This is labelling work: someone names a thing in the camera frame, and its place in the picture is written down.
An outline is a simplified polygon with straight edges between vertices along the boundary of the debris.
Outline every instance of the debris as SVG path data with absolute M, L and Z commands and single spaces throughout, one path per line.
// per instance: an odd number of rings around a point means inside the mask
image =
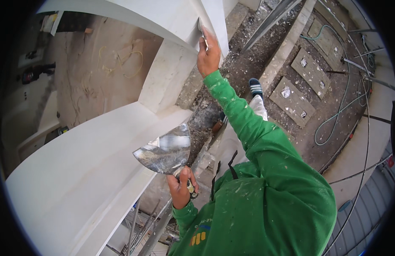
M 307 62 L 304 58 L 301 59 L 300 64 L 305 68 L 307 66 Z
M 284 90 L 281 92 L 281 94 L 282 94 L 282 96 L 284 97 L 284 98 L 288 98 L 288 96 L 290 96 L 290 88 L 288 88 L 288 86 L 286 86 L 285 88 L 284 88 Z

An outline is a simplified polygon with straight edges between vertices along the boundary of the person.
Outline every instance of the person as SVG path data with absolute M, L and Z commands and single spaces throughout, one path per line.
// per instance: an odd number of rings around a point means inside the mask
M 184 167 L 180 181 L 168 175 L 179 242 L 169 255 L 320 256 L 333 231 L 337 210 L 326 180 L 303 162 L 284 132 L 267 121 L 258 80 L 254 99 L 239 98 L 219 70 L 216 38 L 203 28 L 197 67 L 228 119 L 216 160 L 209 202 L 193 206 Z
M 31 66 L 25 69 L 21 76 L 17 75 L 16 79 L 17 81 L 22 79 L 22 84 L 29 84 L 40 78 L 41 73 L 48 75 L 54 74 L 55 71 L 51 70 L 50 68 L 55 68 L 55 62 L 52 64 Z

